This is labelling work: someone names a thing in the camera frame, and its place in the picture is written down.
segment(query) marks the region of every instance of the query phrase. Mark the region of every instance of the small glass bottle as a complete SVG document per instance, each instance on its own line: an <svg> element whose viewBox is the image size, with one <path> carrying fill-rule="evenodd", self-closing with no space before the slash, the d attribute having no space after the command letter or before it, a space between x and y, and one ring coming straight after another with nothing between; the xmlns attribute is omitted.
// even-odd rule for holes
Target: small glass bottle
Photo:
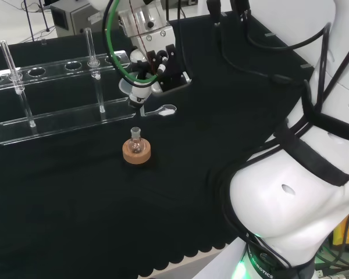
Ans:
<svg viewBox="0 0 349 279"><path fill-rule="evenodd" d="M133 127L130 129L132 137L128 143L128 148L132 153L141 153L145 150L146 145L145 142L141 138L141 129L138 127Z"/></svg>

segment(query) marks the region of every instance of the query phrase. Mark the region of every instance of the black table surface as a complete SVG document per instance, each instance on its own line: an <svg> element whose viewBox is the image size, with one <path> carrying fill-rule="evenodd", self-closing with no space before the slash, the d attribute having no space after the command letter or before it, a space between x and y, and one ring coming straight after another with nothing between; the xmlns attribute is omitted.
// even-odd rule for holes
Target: black table surface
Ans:
<svg viewBox="0 0 349 279"><path fill-rule="evenodd" d="M226 53L235 64L308 79L294 52L251 48L234 16L223 20ZM172 23L177 35L177 24ZM235 239L214 210L208 170L261 145L291 111L298 88L238 73L225 64L208 16L181 21L193 83L147 110L173 104L170 117L123 120L71 133L0 146L0 279L137 278L198 251ZM256 20L252 36L281 45ZM122 33L115 49L131 50ZM94 35L104 53L101 34ZM11 45L16 66L87 55L83 35ZM5 69L0 50L0 70ZM105 99L121 98L115 73L102 76ZM26 87L33 113L96 102L90 78ZM13 89L0 91L0 122L23 117ZM132 167L122 158L130 128L139 126L152 158Z"/></svg>

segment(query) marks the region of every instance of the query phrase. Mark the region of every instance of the glass tube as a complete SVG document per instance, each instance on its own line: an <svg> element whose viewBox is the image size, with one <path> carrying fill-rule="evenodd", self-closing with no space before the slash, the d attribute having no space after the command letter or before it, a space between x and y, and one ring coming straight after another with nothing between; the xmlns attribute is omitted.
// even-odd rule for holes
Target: glass tube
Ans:
<svg viewBox="0 0 349 279"><path fill-rule="evenodd" d="M84 33L86 35L88 53L89 53L88 66L90 68L92 68L91 75L92 75L93 82L94 82L95 93L97 95L99 112L105 113L104 96L102 94L102 87L101 87L101 72L99 71L99 68L98 68L100 62L95 56L92 30L89 27L87 27L84 29Z"/></svg>
<svg viewBox="0 0 349 279"><path fill-rule="evenodd" d="M30 127L33 128L36 126L36 124L35 124L29 103L27 101L26 95L24 93L24 86L22 83L22 77L16 69L16 65L14 64L12 54L10 53L10 50L8 47L8 43L5 40L0 41L0 46L1 46L2 52L4 54L6 64L8 65L8 68L10 70L10 79L12 80L12 83L14 85L14 89L20 98L21 105L22 105L23 110L24 110L24 114L26 115L26 117L29 121Z"/></svg>

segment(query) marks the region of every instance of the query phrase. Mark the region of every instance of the green cable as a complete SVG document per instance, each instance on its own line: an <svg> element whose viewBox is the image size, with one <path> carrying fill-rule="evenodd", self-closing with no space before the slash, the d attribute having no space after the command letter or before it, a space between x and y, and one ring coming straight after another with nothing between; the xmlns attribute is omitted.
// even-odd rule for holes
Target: green cable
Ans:
<svg viewBox="0 0 349 279"><path fill-rule="evenodd" d="M112 5L112 9L109 15L109 19L108 19L108 23L107 23L107 32L106 32L106 37L107 37L107 44L109 46L109 50L111 53L111 57L115 62L115 65L120 69L120 71L126 76L128 77L131 81L135 81L137 83L150 83L153 80L156 79L156 75L153 75L152 77L148 78L147 80L140 80L134 76L131 76L122 66L122 64L120 64L120 62L118 61L118 59L116 58L116 55L114 53L114 50L112 48L112 43L111 43L111 26L112 26L112 21L116 12L116 8L119 4L119 0L114 0L113 5Z"/></svg>

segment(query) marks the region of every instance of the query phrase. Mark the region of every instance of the wooden base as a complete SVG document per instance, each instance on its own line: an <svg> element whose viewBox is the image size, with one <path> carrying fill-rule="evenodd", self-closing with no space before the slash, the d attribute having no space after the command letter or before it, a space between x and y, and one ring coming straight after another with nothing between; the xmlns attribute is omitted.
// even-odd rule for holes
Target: wooden base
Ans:
<svg viewBox="0 0 349 279"><path fill-rule="evenodd" d="M145 146L146 147L145 147L145 150L143 150L141 153L132 153L129 150L128 142L130 141L130 139L128 139L123 144L123 157L124 157L125 161L127 161L130 164L143 164L148 159L150 159L150 156L151 156L151 145L144 138L142 140L145 142Z"/></svg>

